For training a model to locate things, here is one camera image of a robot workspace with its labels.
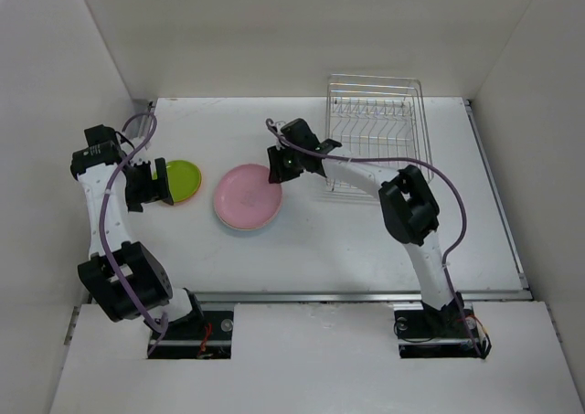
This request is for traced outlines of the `pink plastic plate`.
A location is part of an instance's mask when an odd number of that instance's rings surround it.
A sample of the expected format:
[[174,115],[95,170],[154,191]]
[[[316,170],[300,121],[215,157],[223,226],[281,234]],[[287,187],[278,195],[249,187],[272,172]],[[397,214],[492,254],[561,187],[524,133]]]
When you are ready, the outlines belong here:
[[270,184],[268,176],[269,168],[265,165],[245,164],[230,169],[214,191],[216,216],[245,224],[278,215],[283,201],[282,186]]

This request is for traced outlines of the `yellow plastic plate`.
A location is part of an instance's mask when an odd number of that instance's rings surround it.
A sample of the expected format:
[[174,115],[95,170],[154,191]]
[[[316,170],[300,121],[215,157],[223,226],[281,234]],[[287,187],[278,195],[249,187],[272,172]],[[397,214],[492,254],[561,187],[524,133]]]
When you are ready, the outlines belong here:
[[266,218],[265,220],[256,220],[250,223],[241,224],[238,221],[228,221],[226,218],[217,215],[217,219],[220,223],[230,229],[237,231],[255,231],[261,228],[265,228],[269,226],[277,217],[278,215],[273,215],[270,218]]

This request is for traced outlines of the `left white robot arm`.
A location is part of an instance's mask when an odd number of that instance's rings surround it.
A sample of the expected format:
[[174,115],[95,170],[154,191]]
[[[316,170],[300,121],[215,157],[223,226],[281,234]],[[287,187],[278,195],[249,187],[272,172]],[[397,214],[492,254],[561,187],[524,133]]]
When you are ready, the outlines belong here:
[[78,267],[81,283],[113,322],[141,317],[157,333],[174,327],[183,337],[199,335],[205,316],[197,297],[172,287],[129,224],[146,204],[174,203],[165,159],[144,155],[152,136],[130,140],[103,124],[84,135],[87,145],[70,165],[90,218],[89,258]]

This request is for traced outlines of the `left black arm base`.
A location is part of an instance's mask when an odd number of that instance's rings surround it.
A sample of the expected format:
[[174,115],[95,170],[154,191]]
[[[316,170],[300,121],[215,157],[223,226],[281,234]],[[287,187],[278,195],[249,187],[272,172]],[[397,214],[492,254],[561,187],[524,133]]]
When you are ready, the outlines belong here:
[[158,360],[231,359],[234,312],[232,309],[204,310],[203,317],[192,313],[169,324],[160,334],[152,333],[146,357]]

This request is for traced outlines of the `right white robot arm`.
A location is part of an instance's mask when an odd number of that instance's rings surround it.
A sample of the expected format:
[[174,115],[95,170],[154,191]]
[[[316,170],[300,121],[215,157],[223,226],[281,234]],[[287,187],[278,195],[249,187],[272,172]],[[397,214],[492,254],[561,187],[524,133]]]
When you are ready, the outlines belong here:
[[443,174],[417,159],[406,158],[407,165],[396,168],[382,166],[382,158],[359,157],[336,140],[318,140],[303,119],[288,123],[267,119],[265,124],[276,138],[267,149],[269,182],[282,184],[308,172],[372,196],[380,204],[386,231],[409,255],[420,285],[425,328],[436,335],[453,329],[463,298],[446,269],[449,252],[439,243],[440,208],[421,169]]

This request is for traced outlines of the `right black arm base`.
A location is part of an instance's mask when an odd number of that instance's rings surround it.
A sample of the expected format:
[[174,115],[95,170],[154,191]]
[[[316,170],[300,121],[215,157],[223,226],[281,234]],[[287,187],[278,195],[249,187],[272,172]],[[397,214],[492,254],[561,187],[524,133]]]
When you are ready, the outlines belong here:
[[486,359],[492,342],[473,311],[457,306],[436,311],[428,306],[394,307],[393,331],[399,341],[401,359],[478,358]]

